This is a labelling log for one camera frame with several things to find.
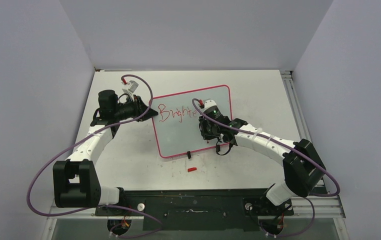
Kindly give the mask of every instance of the whiteboard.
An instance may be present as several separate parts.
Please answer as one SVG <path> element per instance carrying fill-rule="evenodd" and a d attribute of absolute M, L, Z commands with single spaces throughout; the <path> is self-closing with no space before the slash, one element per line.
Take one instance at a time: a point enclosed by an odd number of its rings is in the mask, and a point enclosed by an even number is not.
<path fill-rule="evenodd" d="M 206 141 L 199 130 L 200 114 L 192 99 L 212 99 L 224 116 L 232 119 L 230 89 L 227 85 L 201 88 L 154 97 L 152 109 L 158 116 L 152 119 L 158 153 L 162 158 L 172 158 L 187 152 L 214 148 L 217 139 Z"/>

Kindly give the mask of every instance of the wall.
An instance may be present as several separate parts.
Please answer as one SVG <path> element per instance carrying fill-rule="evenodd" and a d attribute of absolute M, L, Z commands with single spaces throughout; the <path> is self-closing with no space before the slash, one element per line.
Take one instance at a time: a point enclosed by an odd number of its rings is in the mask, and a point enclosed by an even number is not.
<path fill-rule="evenodd" d="M 381 239 L 381 1 L 334 0 L 293 77 L 351 239 Z"/>
<path fill-rule="evenodd" d="M 332 0 L 60 0 L 100 69 L 293 70 Z"/>
<path fill-rule="evenodd" d="M 57 0 L 0 1 L 0 239 L 39 239 L 46 221 L 26 205 L 38 169 L 73 143 L 93 68 Z M 36 183 L 41 211 L 52 173 Z"/>

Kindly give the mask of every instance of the red frame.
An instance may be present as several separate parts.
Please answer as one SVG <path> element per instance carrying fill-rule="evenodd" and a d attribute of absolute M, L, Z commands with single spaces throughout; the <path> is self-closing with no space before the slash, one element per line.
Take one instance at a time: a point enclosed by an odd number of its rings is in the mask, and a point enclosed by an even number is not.
<path fill-rule="evenodd" d="M 175 96 L 175 95 L 180 95 L 180 94 L 193 93 L 193 92 L 198 92 L 198 91 L 207 90 L 207 89 L 214 89 L 214 88 L 219 88 L 219 87 L 226 87 L 228 92 L 229 92 L 230 118 L 233 119 L 233 116 L 232 116 L 232 100 L 231 100 L 231 95 L 230 95 L 230 88 L 229 88 L 228 85 L 225 85 L 225 84 L 223 84 L 223 85 L 217 85 L 217 86 L 209 86 L 209 87 L 204 87 L 204 88 L 200 88 L 200 89 L 196 89 L 196 90 L 190 90 L 190 91 L 182 91 L 182 92 L 172 93 L 172 94 L 167 94 L 167 95 L 162 95 L 162 96 L 156 96 L 153 99 L 161 99 L 161 98 L 165 98 L 165 97 L 170 97 L 170 96 Z M 154 118 L 152 118 L 152 126 L 153 126 L 153 131 L 155 133 L 155 140 L 156 140 L 156 145 L 158 147 L 158 154 L 159 154 L 159 156 L 161 158 L 163 158 L 163 159 L 169 159 L 169 158 L 174 158 L 174 157 L 177 157 L 177 156 L 182 156 L 182 155 L 186 155 L 187 154 L 186 152 L 184 152 L 184 153 L 179 153 L 179 154 L 171 155 L 171 156 L 163 156 L 163 155 L 161 155 L 160 144 L 158 143 L 158 136 L 157 136 L 157 130 L 155 129 Z M 195 153 L 195 152 L 199 152 L 199 151 L 202 151 L 202 150 L 213 149 L 215 147 L 216 146 L 209 146 L 209 147 L 201 148 L 201 149 L 198 149 L 198 150 L 193 150 L 193 151 L 190 151 L 190 152 L 191 153 Z"/>

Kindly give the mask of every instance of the red handwriting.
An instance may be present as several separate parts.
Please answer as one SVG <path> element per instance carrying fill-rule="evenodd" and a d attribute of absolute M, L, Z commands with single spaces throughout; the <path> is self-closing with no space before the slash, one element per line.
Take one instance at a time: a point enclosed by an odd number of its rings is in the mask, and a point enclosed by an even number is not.
<path fill-rule="evenodd" d="M 178 122 L 183 122 L 183 117 L 189 117 L 189 118 L 197 118 L 198 117 L 198 111 L 194 109 L 193 111 L 187 106 L 181 106 L 181 110 L 176 108 L 175 111 L 172 109 L 166 109 L 166 105 L 161 103 L 158 105 L 159 114 L 161 115 L 160 122 L 164 122 L 165 120 L 169 119 L 170 116 L 174 119 L 179 119 Z"/>

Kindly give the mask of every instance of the red object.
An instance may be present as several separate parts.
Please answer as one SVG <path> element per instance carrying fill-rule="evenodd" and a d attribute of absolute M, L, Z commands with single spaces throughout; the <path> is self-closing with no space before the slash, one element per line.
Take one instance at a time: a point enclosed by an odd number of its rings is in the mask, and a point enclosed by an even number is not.
<path fill-rule="evenodd" d="M 179 95 L 179 94 L 193 93 L 193 92 L 198 92 L 198 91 L 207 90 L 207 89 L 214 89 L 214 88 L 218 88 L 218 87 L 226 87 L 228 89 L 228 91 L 229 91 L 230 118 L 233 119 L 233 116 L 232 116 L 232 100 L 231 100 L 231 96 L 230 96 L 230 88 L 229 88 L 228 85 L 224 85 L 223 84 L 223 85 L 218 85 L 218 86 L 210 86 L 210 87 L 205 87 L 205 88 L 201 88 L 201 89 L 195 89 L 195 90 L 190 90 L 190 91 L 183 91 L 183 92 L 178 92 L 178 93 L 173 93 L 173 94 L 167 94 L 167 95 L 162 95 L 162 96 L 155 96 L 153 99 L 160 99 L 160 98 L 170 97 L 170 96 Z M 172 156 L 163 156 L 163 155 L 161 155 L 160 144 L 158 143 L 158 137 L 157 137 L 157 130 L 155 129 L 155 124 L 154 124 L 154 118 L 152 118 L 152 126 L 153 126 L 153 131 L 155 132 L 155 140 L 156 140 L 156 145 L 158 147 L 158 153 L 159 153 L 159 156 L 161 158 L 168 159 L 168 158 L 173 158 L 173 157 L 177 157 L 177 156 L 181 156 L 181 155 L 185 155 L 186 154 L 186 152 L 184 152 L 184 153 L 180 153 L 180 154 L 176 154 L 176 155 L 172 155 Z M 220 146 L 224 146 L 224 145 L 228 145 L 228 143 L 225 142 L 223 144 L 220 144 Z M 215 147 L 216 146 L 210 146 L 210 147 L 205 147 L 205 148 L 194 150 L 194 151 L 190 151 L 190 152 L 191 153 L 195 153 L 195 152 L 202 151 L 202 150 L 213 149 Z"/>

